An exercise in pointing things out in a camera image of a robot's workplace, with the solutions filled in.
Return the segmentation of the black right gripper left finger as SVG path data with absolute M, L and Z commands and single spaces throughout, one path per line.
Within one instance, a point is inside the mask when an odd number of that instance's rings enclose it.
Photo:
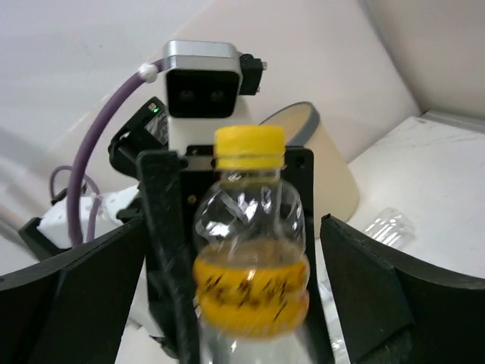
M 146 253 L 139 219 L 1 277 L 3 363 L 113 363 Z

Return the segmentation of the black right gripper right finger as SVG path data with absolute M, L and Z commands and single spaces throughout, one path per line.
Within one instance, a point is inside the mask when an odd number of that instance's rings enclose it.
M 325 215 L 321 245 L 352 363 L 482 363 L 484 280 Z

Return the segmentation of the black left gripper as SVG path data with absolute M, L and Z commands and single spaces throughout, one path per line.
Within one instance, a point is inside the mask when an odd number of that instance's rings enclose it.
M 281 166 L 214 165 L 211 148 L 136 160 L 151 244 L 149 311 L 180 363 L 200 363 L 199 323 L 270 340 L 307 327 L 314 309 L 313 177 L 309 149 Z

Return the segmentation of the yellow cap orange label bottle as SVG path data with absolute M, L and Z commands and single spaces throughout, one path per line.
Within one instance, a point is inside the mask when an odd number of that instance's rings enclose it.
M 308 363 L 302 337 L 310 268 L 305 217 L 280 174 L 281 127 L 223 127 L 220 175 L 193 223 L 193 264 L 206 363 Z

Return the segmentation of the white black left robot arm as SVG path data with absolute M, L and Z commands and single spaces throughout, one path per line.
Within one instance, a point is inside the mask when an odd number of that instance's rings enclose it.
M 266 119 L 266 124 L 284 128 L 290 146 L 304 146 L 318 127 L 320 116 L 310 102 L 289 105 Z M 117 168 L 129 170 L 130 156 L 149 145 L 166 147 L 168 143 L 167 112 L 162 101 L 153 97 L 147 101 L 114 136 L 108 147 Z M 55 179 L 70 166 L 54 169 L 49 179 L 51 208 L 41 217 L 34 218 L 20 230 L 21 238 L 40 257 L 51 257 L 70 244 L 67 242 L 66 190 L 55 190 Z M 137 187 L 128 187 L 114 193 L 101 194 L 95 182 L 86 177 L 80 198 L 81 226 L 92 231 L 94 237 L 121 225 L 117 213 L 135 208 Z M 164 336 L 155 324 L 148 308 L 147 278 L 141 275 L 127 321 L 128 338 L 146 345 L 156 346 L 169 362 L 175 361 L 174 352 L 167 347 Z M 272 344 L 253 344 L 251 358 L 256 363 L 310 363 L 312 360 L 303 347 L 304 333 L 299 331 Z

